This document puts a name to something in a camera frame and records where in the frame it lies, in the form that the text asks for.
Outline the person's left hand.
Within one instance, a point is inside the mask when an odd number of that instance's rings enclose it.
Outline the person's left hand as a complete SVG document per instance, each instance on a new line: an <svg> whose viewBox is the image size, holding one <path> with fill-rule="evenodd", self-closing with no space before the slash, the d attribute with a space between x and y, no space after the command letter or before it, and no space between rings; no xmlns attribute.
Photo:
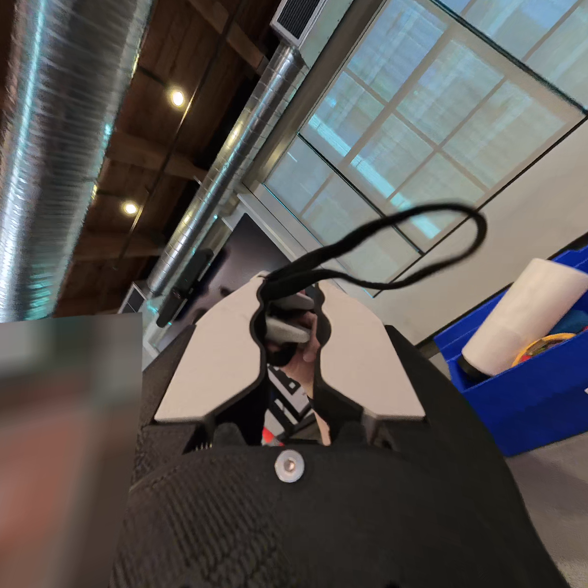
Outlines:
<svg viewBox="0 0 588 588"><path fill-rule="evenodd" d="M281 368L287 377L298 382L309 399L313 399L313 382L315 360L318 356L320 343L316 337L318 317L313 312L306 312L298 319L302 327L311 331L310 339L297 347L290 362Z"/></svg>

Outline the blue plastic bin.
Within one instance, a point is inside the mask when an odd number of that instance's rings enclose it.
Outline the blue plastic bin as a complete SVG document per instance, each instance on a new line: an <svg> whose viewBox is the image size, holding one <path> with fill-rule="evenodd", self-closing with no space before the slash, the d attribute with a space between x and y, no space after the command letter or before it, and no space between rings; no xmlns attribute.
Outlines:
<svg viewBox="0 0 588 588"><path fill-rule="evenodd" d="M548 261L587 273L587 247L566 251ZM474 381L461 369L458 359L504 292L433 340L454 386L489 429L502 453L514 456L587 431L587 329L494 377ZM587 292L571 309L587 312Z"/></svg>

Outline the black wall speaker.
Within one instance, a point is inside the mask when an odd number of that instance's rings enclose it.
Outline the black wall speaker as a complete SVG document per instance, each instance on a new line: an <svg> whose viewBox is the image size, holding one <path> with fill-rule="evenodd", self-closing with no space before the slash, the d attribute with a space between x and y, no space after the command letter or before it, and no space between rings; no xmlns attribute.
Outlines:
<svg viewBox="0 0 588 588"><path fill-rule="evenodd" d="M198 249L194 253L179 278L173 284L162 305L160 305L156 320L158 328L163 328L173 321L173 318L194 290L194 287L199 282L199 277L213 257L214 252L210 248Z"/></svg>

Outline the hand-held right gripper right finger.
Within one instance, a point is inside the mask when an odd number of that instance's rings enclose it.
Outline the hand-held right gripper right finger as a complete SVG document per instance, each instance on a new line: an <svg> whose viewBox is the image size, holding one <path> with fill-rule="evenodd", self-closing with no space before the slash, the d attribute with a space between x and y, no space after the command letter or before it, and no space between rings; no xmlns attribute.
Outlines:
<svg viewBox="0 0 588 588"><path fill-rule="evenodd" d="M423 423L425 410L382 321L328 281L315 286L319 350L312 408L334 444L358 423L368 441L382 423Z"/></svg>

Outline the metal vent grille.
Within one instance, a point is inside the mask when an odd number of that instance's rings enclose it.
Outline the metal vent grille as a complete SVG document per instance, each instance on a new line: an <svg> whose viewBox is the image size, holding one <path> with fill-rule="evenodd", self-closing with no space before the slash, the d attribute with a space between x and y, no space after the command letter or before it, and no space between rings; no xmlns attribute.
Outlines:
<svg viewBox="0 0 588 588"><path fill-rule="evenodd" d="M295 47L306 39L326 1L281 1L270 27Z"/></svg>

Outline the glass window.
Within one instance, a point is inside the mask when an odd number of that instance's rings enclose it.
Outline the glass window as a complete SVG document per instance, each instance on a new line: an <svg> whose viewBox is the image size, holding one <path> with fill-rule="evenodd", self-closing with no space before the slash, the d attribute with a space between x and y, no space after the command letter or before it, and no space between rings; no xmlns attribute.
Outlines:
<svg viewBox="0 0 588 588"><path fill-rule="evenodd" d="M320 245L481 208L587 118L587 1L386 1L264 188Z"/></svg>

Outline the silver air duct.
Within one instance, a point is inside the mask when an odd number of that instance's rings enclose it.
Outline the silver air duct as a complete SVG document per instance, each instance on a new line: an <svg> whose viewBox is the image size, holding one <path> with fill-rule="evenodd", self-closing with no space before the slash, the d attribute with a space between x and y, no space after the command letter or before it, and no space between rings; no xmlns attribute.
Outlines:
<svg viewBox="0 0 588 588"><path fill-rule="evenodd" d="M152 1L16 1L1 125L1 322L50 316Z"/></svg>

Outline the black wall screen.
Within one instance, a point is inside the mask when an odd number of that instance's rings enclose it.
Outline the black wall screen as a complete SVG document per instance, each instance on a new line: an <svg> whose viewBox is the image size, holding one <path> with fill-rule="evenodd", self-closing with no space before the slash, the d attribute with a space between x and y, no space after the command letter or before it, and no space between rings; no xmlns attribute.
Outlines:
<svg viewBox="0 0 588 588"><path fill-rule="evenodd" d="M248 214L243 214L215 258L209 290L212 305L261 272L283 268L289 259Z"/></svg>

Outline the spiral metal duct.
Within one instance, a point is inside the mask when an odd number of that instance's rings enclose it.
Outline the spiral metal duct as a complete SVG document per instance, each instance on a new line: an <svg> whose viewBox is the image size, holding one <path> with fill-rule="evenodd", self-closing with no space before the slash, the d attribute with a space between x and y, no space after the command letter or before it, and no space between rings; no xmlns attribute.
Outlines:
<svg viewBox="0 0 588 588"><path fill-rule="evenodd" d="M238 187L307 72L298 49L280 42L151 271L146 286L153 296L164 292L217 209Z"/></svg>

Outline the white paper roll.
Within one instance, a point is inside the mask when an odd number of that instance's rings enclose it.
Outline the white paper roll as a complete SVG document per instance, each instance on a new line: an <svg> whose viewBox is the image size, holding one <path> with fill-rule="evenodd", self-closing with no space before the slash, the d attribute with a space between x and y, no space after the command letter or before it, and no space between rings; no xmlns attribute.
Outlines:
<svg viewBox="0 0 588 588"><path fill-rule="evenodd" d="M586 272L534 258L468 340L458 364L474 381L510 369L586 292Z"/></svg>

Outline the teal small box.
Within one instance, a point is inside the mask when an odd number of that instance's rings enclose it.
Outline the teal small box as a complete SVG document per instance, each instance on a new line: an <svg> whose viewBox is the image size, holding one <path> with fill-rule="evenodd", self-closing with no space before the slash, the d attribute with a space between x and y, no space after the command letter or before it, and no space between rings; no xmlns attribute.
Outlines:
<svg viewBox="0 0 588 588"><path fill-rule="evenodd" d="M579 334L587 329L587 312L580 309L570 309L561 320L551 329L548 335Z"/></svg>

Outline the grey desk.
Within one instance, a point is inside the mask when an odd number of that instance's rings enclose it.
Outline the grey desk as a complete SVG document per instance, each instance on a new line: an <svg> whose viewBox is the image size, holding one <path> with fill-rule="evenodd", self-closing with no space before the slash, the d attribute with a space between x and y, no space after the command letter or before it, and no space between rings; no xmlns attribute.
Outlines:
<svg viewBox="0 0 588 588"><path fill-rule="evenodd" d="M587 433L506 458L533 525L571 587L587 587Z"/></svg>

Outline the yellow tape roll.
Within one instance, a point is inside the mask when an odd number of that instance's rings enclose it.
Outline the yellow tape roll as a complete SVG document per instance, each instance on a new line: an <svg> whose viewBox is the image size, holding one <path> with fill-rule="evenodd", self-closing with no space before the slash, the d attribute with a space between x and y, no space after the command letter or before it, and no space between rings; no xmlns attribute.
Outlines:
<svg viewBox="0 0 588 588"><path fill-rule="evenodd" d="M573 338L576 337L576 334L573 333L559 333L559 334L549 334L545 337L542 337L533 343L527 345L524 349L522 349L518 355L515 357L513 363L511 364L511 368L522 364L534 357L545 353L546 351L565 343Z"/></svg>

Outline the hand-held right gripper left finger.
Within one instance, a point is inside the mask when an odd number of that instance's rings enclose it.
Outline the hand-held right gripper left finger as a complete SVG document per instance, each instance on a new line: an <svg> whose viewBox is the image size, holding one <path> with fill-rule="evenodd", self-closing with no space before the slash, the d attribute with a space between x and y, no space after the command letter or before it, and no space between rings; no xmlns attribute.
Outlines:
<svg viewBox="0 0 588 588"><path fill-rule="evenodd" d="M255 328L263 319L267 272L214 305L198 322L155 411L158 424L234 423L260 446L270 403L266 352Z"/></svg>

